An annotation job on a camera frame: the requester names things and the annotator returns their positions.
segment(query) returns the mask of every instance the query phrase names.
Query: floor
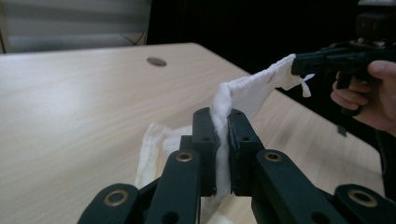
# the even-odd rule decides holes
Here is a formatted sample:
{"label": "floor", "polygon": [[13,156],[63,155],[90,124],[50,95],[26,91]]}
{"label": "floor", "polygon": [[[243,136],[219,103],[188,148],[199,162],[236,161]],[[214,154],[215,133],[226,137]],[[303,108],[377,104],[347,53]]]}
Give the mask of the floor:
{"label": "floor", "polygon": [[11,36],[12,53],[144,45],[146,34]]}

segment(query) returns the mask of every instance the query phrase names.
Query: human hand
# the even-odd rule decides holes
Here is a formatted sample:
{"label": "human hand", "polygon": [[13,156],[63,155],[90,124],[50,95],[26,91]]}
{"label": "human hand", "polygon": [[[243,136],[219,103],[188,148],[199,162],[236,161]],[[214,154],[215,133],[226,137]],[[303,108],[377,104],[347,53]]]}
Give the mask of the human hand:
{"label": "human hand", "polygon": [[367,66],[369,82],[355,77],[348,89],[332,85],[331,98],[343,108],[361,112],[354,119],[396,137],[396,63],[374,61]]}

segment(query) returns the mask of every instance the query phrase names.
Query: wooden table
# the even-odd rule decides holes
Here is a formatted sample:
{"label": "wooden table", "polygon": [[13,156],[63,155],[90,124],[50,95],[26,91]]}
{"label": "wooden table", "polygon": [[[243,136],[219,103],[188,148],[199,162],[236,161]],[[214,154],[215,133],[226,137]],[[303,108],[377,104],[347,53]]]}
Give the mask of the wooden table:
{"label": "wooden table", "polygon": [[[150,123],[191,125],[220,82],[243,75],[195,44],[0,57],[0,223],[76,223],[101,189],[134,182]],[[383,194],[376,151],[283,94],[252,125],[321,189],[356,183]],[[249,199],[230,196],[219,211],[255,222]]]}

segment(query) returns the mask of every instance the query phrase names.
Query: white towel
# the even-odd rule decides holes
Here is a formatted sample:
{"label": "white towel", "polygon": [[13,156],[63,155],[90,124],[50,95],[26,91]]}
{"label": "white towel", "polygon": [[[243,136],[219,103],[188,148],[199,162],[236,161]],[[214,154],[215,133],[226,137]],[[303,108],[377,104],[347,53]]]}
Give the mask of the white towel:
{"label": "white towel", "polygon": [[[217,194],[214,197],[203,198],[202,200],[201,221],[203,223],[209,221],[217,211],[223,198],[230,193],[227,117],[230,115],[232,108],[241,110],[251,120],[259,112],[265,99],[275,88],[283,88],[287,91],[301,84],[303,96],[309,97],[311,95],[305,81],[313,75],[306,76],[305,79],[293,76],[290,71],[294,58],[295,55],[291,54],[257,74],[240,77],[219,85],[210,110],[211,118],[220,140],[220,147],[216,156]],[[147,185],[161,175],[167,157],[178,149],[181,135],[191,135],[191,126],[170,130],[161,124],[150,125],[143,139],[134,182],[138,188]]]}

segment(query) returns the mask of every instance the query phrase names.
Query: crumpled fabric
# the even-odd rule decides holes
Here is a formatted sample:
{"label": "crumpled fabric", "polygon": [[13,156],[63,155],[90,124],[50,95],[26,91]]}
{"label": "crumpled fabric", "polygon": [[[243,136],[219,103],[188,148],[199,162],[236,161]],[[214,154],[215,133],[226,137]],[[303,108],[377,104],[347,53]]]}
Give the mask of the crumpled fabric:
{"label": "crumpled fabric", "polygon": [[[305,82],[313,75],[308,75],[304,79],[292,75],[291,65],[294,58],[295,55],[291,54],[257,74],[219,84],[210,109],[212,122],[220,140],[220,147],[216,155],[217,194],[202,199],[202,223],[213,222],[210,219],[212,217],[216,217],[217,221],[221,217],[220,219],[224,223],[231,223],[230,220],[219,214],[213,216],[223,198],[231,191],[227,139],[227,118],[231,110],[233,108],[238,109],[244,112],[249,120],[252,120],[262,108],[265,99],[275,88],[282,88],[287,91],[301,85],[303,97],[311,95]],[[138,188],[142,188],[161,175],[168,156],[178,149],[181,135],[191,135],[191,126],[171,130],[161,124],[150,125],[143,139],[134,182]]]}

